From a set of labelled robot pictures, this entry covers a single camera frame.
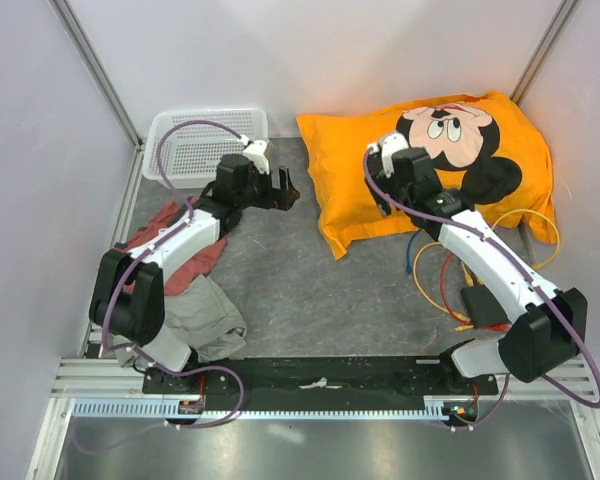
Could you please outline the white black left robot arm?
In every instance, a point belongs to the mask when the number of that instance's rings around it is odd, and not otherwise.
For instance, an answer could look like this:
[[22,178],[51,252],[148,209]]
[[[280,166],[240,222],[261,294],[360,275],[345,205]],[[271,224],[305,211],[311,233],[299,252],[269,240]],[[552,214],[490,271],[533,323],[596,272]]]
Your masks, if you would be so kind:
[[289,169],[278,168],[279,185],[259,171],[245,154],[221,158],[216,178],[203,190],[192,210],[147,243],[101,258],[89,306],[89,320],[102,328],[102,346],[109,350],[111,334],[165,371],[165,382],[188,393],[199,382],[199,369],[189,363],[192,347],[178,339],[165,323],[166,281],[201,250],[234,229],[250,207],[288,211],[300,198]]

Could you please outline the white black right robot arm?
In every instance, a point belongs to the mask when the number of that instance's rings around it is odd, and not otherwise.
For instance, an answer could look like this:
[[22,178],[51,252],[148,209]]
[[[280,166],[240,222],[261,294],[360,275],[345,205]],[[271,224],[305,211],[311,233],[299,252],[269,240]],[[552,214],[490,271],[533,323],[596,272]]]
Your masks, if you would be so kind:
[[483,280],[510,323],[497,338],[452,350],[452,360],[437,371],[445,391],[461,393],[474,377],[487,374],[510,374],[530,383],[577,355],[591,357],[584,342],[584,295],[559,288],[527,265],[463,194],[442,187],[424,149],[371,143],[363,171],[381,213],[405,213],[455,254]]

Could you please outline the black network switch box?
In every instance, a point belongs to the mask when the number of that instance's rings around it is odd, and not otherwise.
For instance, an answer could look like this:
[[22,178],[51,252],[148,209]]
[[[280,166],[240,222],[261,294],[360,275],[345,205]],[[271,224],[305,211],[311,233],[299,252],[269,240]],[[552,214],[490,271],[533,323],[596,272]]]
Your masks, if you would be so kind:
[[464,287],[460,295],[474,327],[487,329],[510,325],[504,309],[486,286]]

